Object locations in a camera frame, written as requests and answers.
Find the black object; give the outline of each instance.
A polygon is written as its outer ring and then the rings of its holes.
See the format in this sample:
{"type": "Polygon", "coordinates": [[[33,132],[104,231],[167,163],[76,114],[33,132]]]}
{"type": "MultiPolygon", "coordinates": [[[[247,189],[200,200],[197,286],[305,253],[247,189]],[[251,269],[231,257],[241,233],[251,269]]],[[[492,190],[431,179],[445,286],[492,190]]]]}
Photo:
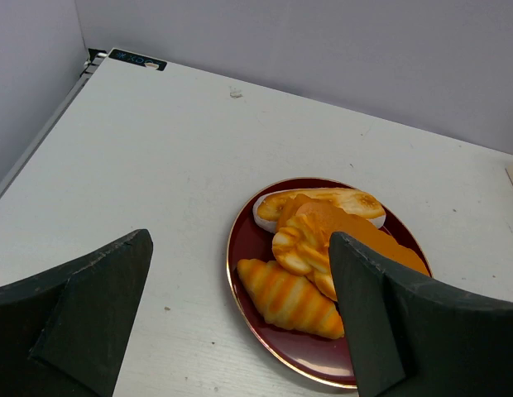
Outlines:
{"type": "Polygon", "coordinates": [[[148,64],[154,64],[157,65],[156,70],[160,72],[165,70],[166,67],[166,62],[164,60],[156,60],[155,58],[151,58],[149,56],[134,54],[125,50],[114,49],[109,53],[109,58],[113,60],[121,60],[122,62],[137,66],[146,67],[148,64]]]}
{"type": "Polygon", "coordinates": [[[98,54],[107,54],[106,50],[98,50],[96,48],[88,48],[89,62],[93,62],[98,54]]]}
{"type": "Polygon", "coordinates": [[[334,233],[330,265],[361,397],[513,396],[513,303],[334,233]]]}
{"type": "Polygon", "coordinates": [[[0,396],[111,396],[152,250],[137,230],[0,287],[0,396]]]}

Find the stain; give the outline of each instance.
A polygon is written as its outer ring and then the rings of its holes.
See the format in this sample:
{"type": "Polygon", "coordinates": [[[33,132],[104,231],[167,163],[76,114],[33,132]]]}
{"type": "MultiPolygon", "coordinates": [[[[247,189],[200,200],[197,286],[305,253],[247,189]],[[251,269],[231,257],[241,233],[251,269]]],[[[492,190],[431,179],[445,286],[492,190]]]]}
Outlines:
{"type": "Polygon", "coordinates": [[[238,99],[238,98],[243,97],[242,90],[236,89],[236,88],[233,88],[233,87],[229,87],[229,88],[231,89],[230,95],[231,95],[232,99],[238,99]]]}
{"type": "Polygon", "coordinates": [[[257,115],[255,115],[255,119],[258,121],[258,123],[264,127],[264,123],[260,121],[260,118],[258,118],[257,115]]]}
{"type": "Polygon", "coordinates": [[[369,126],[369,129],[367,130],[367,132],[365,132],[365,135],[362,134],[364,141],[365,141],[365,138],[367,138],[367,135],[369,135],[369,132],[371,131],[373,125],[374,125],[374,122],[371,123],[371,125],[369,126]]]}

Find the gold plate rim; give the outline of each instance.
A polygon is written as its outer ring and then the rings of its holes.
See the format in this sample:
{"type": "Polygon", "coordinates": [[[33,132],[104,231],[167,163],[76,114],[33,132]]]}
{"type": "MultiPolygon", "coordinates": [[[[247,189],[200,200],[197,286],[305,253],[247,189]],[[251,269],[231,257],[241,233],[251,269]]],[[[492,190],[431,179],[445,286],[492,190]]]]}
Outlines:
{"type": "MultiPolygon", "coordinates": [[[[261,336],[258,334],[258,332],[256,331],[256,329],[251,325],[251,323],[249,322],[249,320],[247,319],[247,316],[246,314],[244,313],[243,309],[242,309],[242,306],[240,305],[240,301],[238,300],[238,297],[237,297],[237,294],[236,292],[234,291],[234,286],[233,286],[233,280],[231,279],[231,271],[230,271],[230,268],[229,268],[229,247],[231,246],[231,237],[233,235],[233,230],[234,230],[234,225],[236,225],[238,219],[240,218],[240,215],[242,214],[242,211],[243,209],[256,197],[259,197],[263,191],[269,189],[270,187],[272,186],[275,186],[276,184],[282,184],[284,182],[289,182],[291,180],[299,180],[299,179],[318,179],[318,180],[322,180],[322,181],[327,181],[327,182],[333,182],[335,184],[345,184],[344,182],[340,182],[338,180],[335,180],[335,179],[327,179],[327,178],[320,178],[318,176],[313,176],[313,177],[310,177],[310,176],[302,176],[302,177],[298,177],[298,178],[288,178],[288,179],[282,179],[282,180],[277,180],[276,182],[272,183],[272,184],[269,184],[267,185],[265,188],[262,188],[260,189],[257,193],[253,194],[243,205],[242,207],[240,208],[240,211],[238,211],[238,214],[237,216],[234,218],[234,222],[233,222],[233,225],[231,226],[231,230],[229,231],[229,235],[228,235],[228,239],[227,239],[227,251],[226,251],[226,270],[227,270],[227,278],[228,278],[228,283],[229,283],[229,288],[231,290],[231,294],[233,295],[233,298],[234,298],[234,301],[236,302],[237,304],[237,307],[238,307],[238,310],[240,311],[240,314],[242,315],[244,321],[246,322],[247,326],[249,327],[249,329],[251,329],[251,332],[253,333],[253,335],[255,335],[256,339],[261,343],[261,345],[263,347],[266,348],[266,350],[271,353],[277,360],[279,360],[282,364],[284,364],[285,366],[289,367],[291,370],[297,372],[298,374],[301,374],[311,380],[314,380],[316,382],[319,382],[321,384],[324,384],[324,385],[328,385],[328,386],[333,386],[333,387],[338,387],[340,389],[349,389],[349,390],[356,390],[357,389],[357,386],[356,385],[344,385],[342,383],[338,383],[338,382],[332,382],[331,380],[326,380],[326,379],[323,379],[323,378],[319,378],[315,375],[312,375],[312,374],[309,374],[308,372],[306,371],[303,371],[301,370],[300,368],[297,368],[296,366],[292,365],[291,363],[289,363],[288,361],[286,361],[282,356],[280,356],[273,348],[271,348],[271,346],[269,346],[266,341],[264,341],[261,336]]],[[[351,186],[350,184],[345,184],[347,186],[350,186],[350,189],[356,189],[356,190],[360,190],[354,186],[351,186]]],[[[388,209],[389,211],[391,211],[388,207],[386,207],[384,204],[382,204],[384,208],[388,209]]],[[[413,236],[413,233],[410,232],[410,230],[407,228],[407,226],[395,215],[395,213],[393,211],[391,211],[391,213],[394,215],[394,217],[396,219],[398,219],[398,222],[400,222],[401,225],[403,225],[403,227],[405,228],[405,230],[411,235],[413,236]]],[[[433,278],[433,271],[431,270],[431,267],[429,266],[429,263],[428,263],[428,258],[426,257],[425,253],[424,253],[424,250],[422,250],[422,247],[420,246],[420,244],[418,243],[418,241],[415,239],[416,241],[416,244],[417,246],[419,247],[419,249],[422,251],[422,254],[424,255],[424,258],[425,258],[425,265],[427,266],[428,270],[429,270],[429,273],[431,274],[431,277],[433,278]]]]}

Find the croissant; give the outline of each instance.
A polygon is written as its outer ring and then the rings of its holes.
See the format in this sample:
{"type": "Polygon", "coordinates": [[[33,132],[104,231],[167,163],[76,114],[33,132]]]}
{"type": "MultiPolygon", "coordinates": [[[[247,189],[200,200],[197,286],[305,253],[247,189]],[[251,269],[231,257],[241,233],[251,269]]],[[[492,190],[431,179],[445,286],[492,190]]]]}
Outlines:
{"type": "Polygon", "coordinates": [[[357,189],[317,188],[283,190],[261,196],[253,206],[253,217],[258,226],[274,233],[276,223],[287,199],[304,194],[310,199],[330,203],[347,213],[354,213],[380,228],[386,220],[386,212],[376,198],[357,189]]]}
{"type": "Polygon", "coordinates": [[[306,277],[288,273],[276,261],[258,259],[242,259],[237,272],[266,323],[330,339],[344,335],[335,304],[306,277]]]}

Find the bread roll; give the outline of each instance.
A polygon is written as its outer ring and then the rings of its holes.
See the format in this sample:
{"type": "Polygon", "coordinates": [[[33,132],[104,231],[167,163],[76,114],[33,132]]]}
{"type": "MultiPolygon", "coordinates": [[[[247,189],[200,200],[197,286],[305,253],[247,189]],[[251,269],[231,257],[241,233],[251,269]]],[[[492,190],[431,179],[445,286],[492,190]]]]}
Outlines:
{"type": "Polygon", "coordinates": [[[369,193],[357,189],[321,188],[283,190],[261,196],[253,205],[253,217],[258,226],[274,233],[276,222],[287,199],[293,199],[298,194],[304,194],[311,199],[343,209],[346,213],[358,215],[380,228],[386,220],[386,212],[378,200],[369,193]]]}

